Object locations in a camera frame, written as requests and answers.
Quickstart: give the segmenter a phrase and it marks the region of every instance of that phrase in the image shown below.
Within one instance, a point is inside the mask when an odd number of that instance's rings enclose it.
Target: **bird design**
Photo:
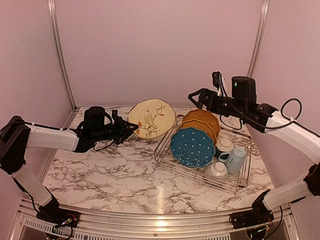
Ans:
[[[155,117],[152,115],[152,113],[149,110],[144,111],[144,120],[147,124],[149,124],[154,129],[158,128],[154,123]]]

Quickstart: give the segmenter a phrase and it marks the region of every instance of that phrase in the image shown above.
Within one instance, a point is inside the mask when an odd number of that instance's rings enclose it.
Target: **dish rack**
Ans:
[[[177,116],[174,127],[162,137],[158,146],[154,150],[156,166],[163,170],[171,171],[177,175],[228,193],[234,194],[239,191],[239,189],[244,188],[248,184],[250,173],[251,152],[253,148],[251,136],[237,130],[221,127],[219,137],[231,139],[235,146],[245,148],[247,154],[246,159],[238,173],[229,173],[227,180],[218,178],[213,180],[208,178],[204,173],[205,167],[186,167],[173,157],[170,149],[171,137],[176,133],[177,129],[181,125],[183,117],[184,115]]]

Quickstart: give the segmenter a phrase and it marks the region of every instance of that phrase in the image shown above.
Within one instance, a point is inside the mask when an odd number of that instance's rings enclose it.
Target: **marble countertop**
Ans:
[[[77,113],[71,128],[83,120],[85,110]],[[117,109],[124,119],[131,107]],[[174,108],[185,115],[193,108]],[[238,126],[235,118],[225,123]],[[244,126],[242,133],[250,135]],[[253,145],[248,185],[236,193],[228,193],[162,170],[156,166],[154,150],[158,140],[131,136],[120,145],[102,151],[74,153],[58,150],[45,177],[44,185],[61,204],[87,209],[123,213],[191,214],[239,209],[274,186],[266,166]],[[103,147],[107,142],[100,142]]]

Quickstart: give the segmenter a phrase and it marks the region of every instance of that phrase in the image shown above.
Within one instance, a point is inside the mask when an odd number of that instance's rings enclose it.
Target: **mug handle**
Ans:
[[[226,163],[226,161],[227,161],[228,158],[226,158],[226,159],[221,159],[221,156],[227,155],[227,154],[230,154],[230,153],[231,153],[230,151],[222,152],[222,153],[220,154],[220,156],[218,157],[218,160],[219,160],[220,162],[222,162],[222,163]]]

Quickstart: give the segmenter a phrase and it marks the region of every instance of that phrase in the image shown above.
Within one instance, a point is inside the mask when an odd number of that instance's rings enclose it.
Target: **cream plate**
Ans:
[[[138,124],[134,133],[143,139],[155,139],[168,132],[176,122],[174,109],[160,99],[148,99],[135,105],[128,115],[128,121]]]

